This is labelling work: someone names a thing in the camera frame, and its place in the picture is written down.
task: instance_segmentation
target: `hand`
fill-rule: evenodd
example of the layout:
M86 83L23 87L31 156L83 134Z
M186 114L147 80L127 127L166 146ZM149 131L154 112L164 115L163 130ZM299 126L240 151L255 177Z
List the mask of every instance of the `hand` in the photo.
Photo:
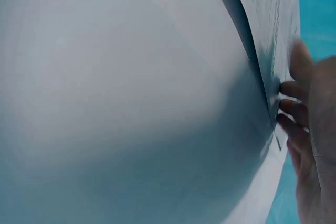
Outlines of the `hand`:
M280 92L301 102L284 99L280 108L293 117L278 115L288 134L288 152L298 176L300 220L336 223L336 58L313 64L305 44L294 44L290 74Z

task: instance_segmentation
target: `white vinyl surface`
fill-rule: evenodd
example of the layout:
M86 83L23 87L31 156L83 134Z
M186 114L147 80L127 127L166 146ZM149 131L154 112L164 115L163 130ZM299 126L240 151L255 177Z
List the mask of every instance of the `white vinyl surface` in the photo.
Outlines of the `white vinyl surface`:
M0 0L0 17L2 223L266 219L286 151L222 0Z

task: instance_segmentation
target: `blue water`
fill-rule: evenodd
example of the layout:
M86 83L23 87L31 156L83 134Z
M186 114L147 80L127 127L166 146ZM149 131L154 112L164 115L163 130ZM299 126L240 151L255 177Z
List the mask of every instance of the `blue water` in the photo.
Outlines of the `blue water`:
M301 36L315 62L336 54L336 0L300 0ZM296 175L289 155L266 224L300 223Z

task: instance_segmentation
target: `human hand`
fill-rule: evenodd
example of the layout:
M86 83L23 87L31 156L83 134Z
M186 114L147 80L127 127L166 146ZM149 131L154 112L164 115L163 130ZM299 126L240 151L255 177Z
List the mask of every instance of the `human hand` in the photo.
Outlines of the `human hand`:
M298 176L300 220L336 223L336 57L313 64L305 44L294 44L290 74L280 92L284 99L278 122L288 134L288 151Z

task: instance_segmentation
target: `finger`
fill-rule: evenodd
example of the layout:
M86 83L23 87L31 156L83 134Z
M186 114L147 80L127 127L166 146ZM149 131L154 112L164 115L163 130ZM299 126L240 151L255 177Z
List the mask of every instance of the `finger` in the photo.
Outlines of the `finger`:
M287 133L292 142L293 148L295 148L299 153L302 153L307 145L307 141L309 140L309 134L284 114L279 114L277 120L283 130Z
M301 163L301 156L300 153L298 153L292 146L291 140L287 141L287 148L289 155L292 159L293 167L295 170L296 175L299 174L299 169L300 169L300 163Z
M306 45L302 40L295 41L289 61L289 72L306 91L309 90L312 67L313 63Z
M283 99L280 101L280 109L293 116L297 124L304 128L309 128L308 109L302 103Z
M308 101L308 93L296 81L286 81L280 85L280 92L288 97L294 97L303 103Z

